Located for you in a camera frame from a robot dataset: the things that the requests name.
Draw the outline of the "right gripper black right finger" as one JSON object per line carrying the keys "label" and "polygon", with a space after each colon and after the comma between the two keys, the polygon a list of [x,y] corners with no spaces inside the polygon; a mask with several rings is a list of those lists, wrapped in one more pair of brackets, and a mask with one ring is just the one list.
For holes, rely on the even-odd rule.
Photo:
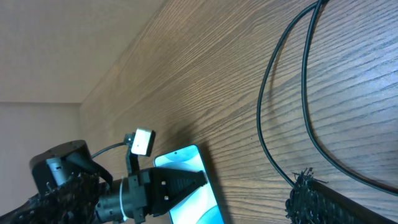
{"label": "right gripper black right finger", "polygon": [[292,223],[397,224],[327,187],[313,177],[311,168],[294,176],[285,202],[286,217]]}

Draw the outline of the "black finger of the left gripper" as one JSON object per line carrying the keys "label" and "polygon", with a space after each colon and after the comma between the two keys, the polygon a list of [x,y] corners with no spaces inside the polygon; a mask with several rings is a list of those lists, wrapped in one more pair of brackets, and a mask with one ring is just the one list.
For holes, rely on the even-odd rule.
{"label": "black finger of the left gripper", "polygon": [[197,189],[207,184],[205,173],[156,167],[150,169],[149,214],[167,213]]}

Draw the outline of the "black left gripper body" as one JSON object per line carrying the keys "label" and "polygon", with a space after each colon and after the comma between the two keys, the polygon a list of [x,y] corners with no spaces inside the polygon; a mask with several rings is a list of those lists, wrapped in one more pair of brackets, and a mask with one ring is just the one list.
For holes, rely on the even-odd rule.
{"label": "black left gripper body", "polygon": [[127,216],[135,223],[144,223],[146,216],[154,214],[154,170],[129,174],[127,183]]}

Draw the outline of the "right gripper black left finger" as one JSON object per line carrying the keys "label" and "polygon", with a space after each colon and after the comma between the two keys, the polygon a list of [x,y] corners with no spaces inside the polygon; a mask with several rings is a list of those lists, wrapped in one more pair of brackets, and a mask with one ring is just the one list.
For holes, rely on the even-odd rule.
{"label": "right gripper black left finger", "polygon": [[1,224],[93,223],[100,192],[98,174],[73,174],[61,186],[1,215]]}

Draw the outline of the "blue Galaxy smartphone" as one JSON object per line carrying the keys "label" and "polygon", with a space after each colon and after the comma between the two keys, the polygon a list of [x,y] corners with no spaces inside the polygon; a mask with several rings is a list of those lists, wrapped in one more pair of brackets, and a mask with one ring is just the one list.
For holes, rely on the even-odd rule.
{"label": "blue Galaxy smartphone", "polygon": [[[196,145],[172,151],[154,159],[156,167],[206,172]],[[169,211],[173,224],[224,224],[211,182],[208,181]]]}

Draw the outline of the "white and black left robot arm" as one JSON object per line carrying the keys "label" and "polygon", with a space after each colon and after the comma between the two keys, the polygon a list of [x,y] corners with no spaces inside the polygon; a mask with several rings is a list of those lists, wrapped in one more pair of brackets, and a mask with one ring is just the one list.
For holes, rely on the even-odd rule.
{"label": "white and black left robot arm", "polygon": [[207,183],[202,171],[140,169],[126,154],[127,177],[113,176],[93,160],[84,140],[55,146],[30,160],[39,190],[28,223],[106,223],[167,213]]}

